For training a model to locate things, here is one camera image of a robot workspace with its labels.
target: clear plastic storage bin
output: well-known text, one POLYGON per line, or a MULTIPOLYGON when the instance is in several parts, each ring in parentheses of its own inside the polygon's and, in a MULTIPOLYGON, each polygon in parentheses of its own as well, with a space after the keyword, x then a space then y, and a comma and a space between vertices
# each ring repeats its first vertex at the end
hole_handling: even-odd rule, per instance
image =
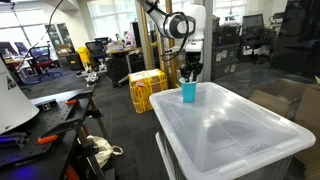
POLYGON ((194 103, 183 102, 181 88, 150 101, 190 180, 236 179, 315 142, 307 129, 214 83, 199 83, 194 103))

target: yellow crate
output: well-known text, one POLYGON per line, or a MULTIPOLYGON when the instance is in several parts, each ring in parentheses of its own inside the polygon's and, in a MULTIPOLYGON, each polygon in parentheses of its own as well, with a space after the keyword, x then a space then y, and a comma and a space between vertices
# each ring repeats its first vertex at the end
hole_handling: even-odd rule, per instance
POLYGON ((92 66, 95 65, 95 62, 91 59, 90 52, 87 47, 79 48, 78 53, 84 68, 86 68, 86 62, 92 66))
POLYGON ((130 94, 137 113, 153 109, 149 96, 168 89, 167 77, 159 69, 129 74, 130 94))

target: computer monitor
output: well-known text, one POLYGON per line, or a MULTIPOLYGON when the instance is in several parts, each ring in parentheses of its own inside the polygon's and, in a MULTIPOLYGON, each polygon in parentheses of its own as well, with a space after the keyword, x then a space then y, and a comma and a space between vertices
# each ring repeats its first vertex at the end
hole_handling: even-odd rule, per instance
POLYGON ((8 55, 6 53, 6 49, 8 49, 8 51, 10 51, 13 55, 17 55, 18 54, 16 52, 16 50, 13 49, 13 47, 10 44, 10 42, 0 42, 0 52, 2 53, 2 56, 3 56, 4 59, 10 58, 10 57, 8 57, 8 55))
POLYGON ((20 55, 24 55, 28 53, 27 47, 23 44, 23 42, 15 42, 20 55))
POLYGON ((264 27, 262 14, 243 16, 242 28, 248 29, 248 28, 253 28, 253 27, 256 27, 256 28, 264 27))

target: wire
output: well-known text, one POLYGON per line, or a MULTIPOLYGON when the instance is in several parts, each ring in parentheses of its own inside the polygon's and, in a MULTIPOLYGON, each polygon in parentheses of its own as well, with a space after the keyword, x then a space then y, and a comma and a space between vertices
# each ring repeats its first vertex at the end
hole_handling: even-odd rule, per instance
POLYGON ((29 48, 27 54, 24 56, 22 62, 20 63, 19 67, 15 70, 15 72, 17 72, 17 71, 22 67, 22 65, 23 65, 23 63, 25 62, 25 60, 26 60, 28 54, 30 53, 31 49, 34 48, 35 46, 37 46, 37 45, 40 43, 40 41, 42 41, 43 38, 46 36, 46 34, 49 32, 49 30, 50 30, 50 28, 51 28, 51 21, 52 21, 53 15, 54 15, 54 13, 57 11, 57 9, 58 9, 58 7, 60 6, 60 4, 62 3, 62 1, 63 1, 63 0, 60 0, 60 2, 57 4, 57 6, 56 6, 56 7, 54 8, 54 10, 52 11, 51 16, 50 16, 50 18, 49 18, 49 24, 48 24, 48 28, 47 28, 46 32, 44 33, 44 35, 42 36, 42 38, 41 38, 37 43, 35 43, 31 48, 29 48))
POLYGON ((186 41, 187 41, 187 39, 188 39, 188 35, 189 35, 189 21, 188 21, 187 16, 186 16, 183 12, 175 12, 175 13, 172 13, 172 14, 167 15, 167 16, 166 16, 166 19, 165 19, 164 22, 163 22, 163 27, 165 27, 166 20, 167 20, 169 17, 171 17, 171 16, 173 16, 173 15, 175 15, 175 14, 180 14, 180 15, 182 15, 184 21, 186 22, 187 29, 186 29, 185 36, 184 36, 184 38, 183 38, 183 41, 182 41, 182 44, 181 44, 181 46, 180 46, 179 51, 176 52, 176 53, 175 53, 175 56, 173 56, 172 58, 162 59, 163 61, 171 61, 171 60, 175 59, 175 58, 181 53, 181 51, 182 51, 182 49, 183 49, 183 47, 184 47, 184 45, 186 44, 186 41))

